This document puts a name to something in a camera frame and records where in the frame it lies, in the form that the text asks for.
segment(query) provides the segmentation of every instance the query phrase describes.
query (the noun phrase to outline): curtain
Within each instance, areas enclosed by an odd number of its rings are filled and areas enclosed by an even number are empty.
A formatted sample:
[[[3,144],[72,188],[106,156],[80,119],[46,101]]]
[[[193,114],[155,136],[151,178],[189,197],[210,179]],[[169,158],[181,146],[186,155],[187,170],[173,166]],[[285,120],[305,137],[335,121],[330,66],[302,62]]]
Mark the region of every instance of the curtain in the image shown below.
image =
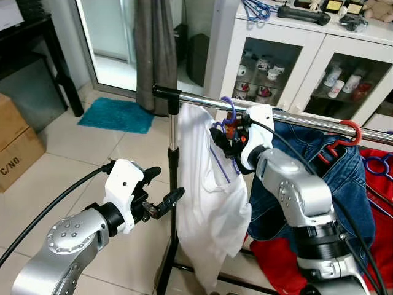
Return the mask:
[[[165,116],[168,102],[152,94],[153,84],[177,88],[174,30],[169,0],[136,3],[136,102],[147,111]]]

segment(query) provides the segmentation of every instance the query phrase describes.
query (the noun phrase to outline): table leg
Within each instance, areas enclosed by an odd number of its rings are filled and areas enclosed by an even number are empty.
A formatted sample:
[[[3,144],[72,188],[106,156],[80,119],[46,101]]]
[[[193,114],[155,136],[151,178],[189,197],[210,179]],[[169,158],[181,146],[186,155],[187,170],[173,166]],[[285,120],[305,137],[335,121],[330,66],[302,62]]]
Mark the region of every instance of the table leg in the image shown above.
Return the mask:
[[[52,20],[49,20],[45,25],[44,39],[57,70],[56,80],[63,86],[74,115],[80,117],[84,113],[84,109],[79,100],[75,85],[70,77],[68,66],[64,59],[63,51],[61,50]]]

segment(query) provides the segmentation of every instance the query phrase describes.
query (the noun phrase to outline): red clothing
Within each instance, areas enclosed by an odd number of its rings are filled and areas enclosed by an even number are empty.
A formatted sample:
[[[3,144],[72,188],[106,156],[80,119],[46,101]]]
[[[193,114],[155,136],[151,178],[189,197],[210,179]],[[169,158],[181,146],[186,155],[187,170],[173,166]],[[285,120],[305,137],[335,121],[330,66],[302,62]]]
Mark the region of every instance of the red clothing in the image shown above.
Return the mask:
[[[365,157],[371,155],[383,157],[386,153],[376,150],[364,150],[361,154]],[[389,165],[391,173],[393,173],[393,157],[391,159],[392,161],[389,162]],[[366,181],[379,194],[393,200],[393,181],[388,180],[385,176],[375,176],[367,171]],[[372,206],[372,212],[376,234],[371,252],[386,287],[393,288],[393,219],[381,213],[374,206]],[[253,241],[250,249],[255,254],[260,268],[278,293],[298,295],[300,290],[306,286],[307,281],[300,275],[297,268],[296,255],[289,249],[289,242],[286,239],[278,238],[265,242]],[[370,265],[368,270],[375,278]],[[364,280],[369,290],[373,290],[372,285],[365,276]]]

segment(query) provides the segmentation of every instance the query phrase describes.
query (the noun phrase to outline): black table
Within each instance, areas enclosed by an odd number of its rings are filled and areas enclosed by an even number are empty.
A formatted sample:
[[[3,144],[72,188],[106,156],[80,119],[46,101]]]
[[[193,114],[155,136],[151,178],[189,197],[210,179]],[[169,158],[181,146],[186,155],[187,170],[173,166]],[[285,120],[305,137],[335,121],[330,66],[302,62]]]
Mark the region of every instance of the black table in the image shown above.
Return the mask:
[[[0,31],[0,51],[17,52],[24,48],[27,43],[40,36],[44,38],[53,64],[56,67],[57,76],[55,81],[63,86],[74,115],[80,117],[84,113],[84,109],[70,77],[68,66],[64,59],[63,51],[61,50],[50,15],[33,21],[23,22],[20,26],[14,26]]]

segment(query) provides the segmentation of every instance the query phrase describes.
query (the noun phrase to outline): denim jacket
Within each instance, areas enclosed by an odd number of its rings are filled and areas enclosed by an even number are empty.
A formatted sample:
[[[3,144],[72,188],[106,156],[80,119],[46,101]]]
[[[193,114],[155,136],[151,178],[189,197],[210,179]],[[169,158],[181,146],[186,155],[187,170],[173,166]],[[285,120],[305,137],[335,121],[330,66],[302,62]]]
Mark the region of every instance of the denim jacket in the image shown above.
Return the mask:
[[[356,146],[340,147],[341,157],[327,167],[320,162],[312,162],[322,151],[329,161],[334,161],[324,147],[337,139],[349,139],[343,136],[330,136],[323,132],[299,127],[287,123],[275,122],[274,128],[283,136],[315,169],[327,183],[332,196],[337,198],[350,212],[368,246],[375,236],[375,223],[365,189],[364,166]],[[273,147],[279,148],[291,157],[296,155],[277,137],[273,138]],[[282,209],[276,198],[268,192],[260,180],[254,177],[251,189],[252,217],[248,228],[249,235],[255,240],[271,240],[278,237],[288,238],[292,251],[297,252],[292,231],[286,224]],[[355,238],[354,231],[341,210],[335,206],[340,224],[350,234],[350,241],[361,258],[366,262],[365,253]]]

